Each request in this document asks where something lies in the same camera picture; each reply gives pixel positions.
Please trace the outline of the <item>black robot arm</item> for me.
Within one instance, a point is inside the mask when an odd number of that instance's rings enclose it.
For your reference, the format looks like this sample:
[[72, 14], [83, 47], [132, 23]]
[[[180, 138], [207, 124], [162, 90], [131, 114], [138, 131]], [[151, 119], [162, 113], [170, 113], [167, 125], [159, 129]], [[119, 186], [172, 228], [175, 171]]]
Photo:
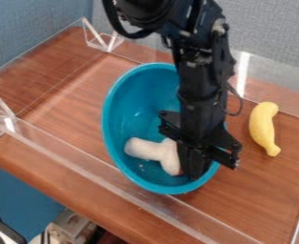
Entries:
[[130, 39], [158, 33], [172, 50], [180, 111], [159, 113], [159, 131], [176, 141], [183, 172], [199, 179], [214, 162], [234, 169], [242, 143], [226, 129], [237, 61], [230, 24], [215, 0], [102, 0], [115, 31]]

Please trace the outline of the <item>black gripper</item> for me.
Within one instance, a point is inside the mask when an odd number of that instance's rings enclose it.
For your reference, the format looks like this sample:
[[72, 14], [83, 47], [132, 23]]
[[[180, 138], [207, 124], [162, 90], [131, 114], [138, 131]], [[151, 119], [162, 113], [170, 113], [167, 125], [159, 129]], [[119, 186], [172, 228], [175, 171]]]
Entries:
[[235, 169], [243, 146], [226, 128], [226, 94], [196, 100], [179, 95], [178, 99], [179, 112], [159, 112], [159, 131], [176, 141], [182, 171], [196, 180], [209, 171], [214, 161]]

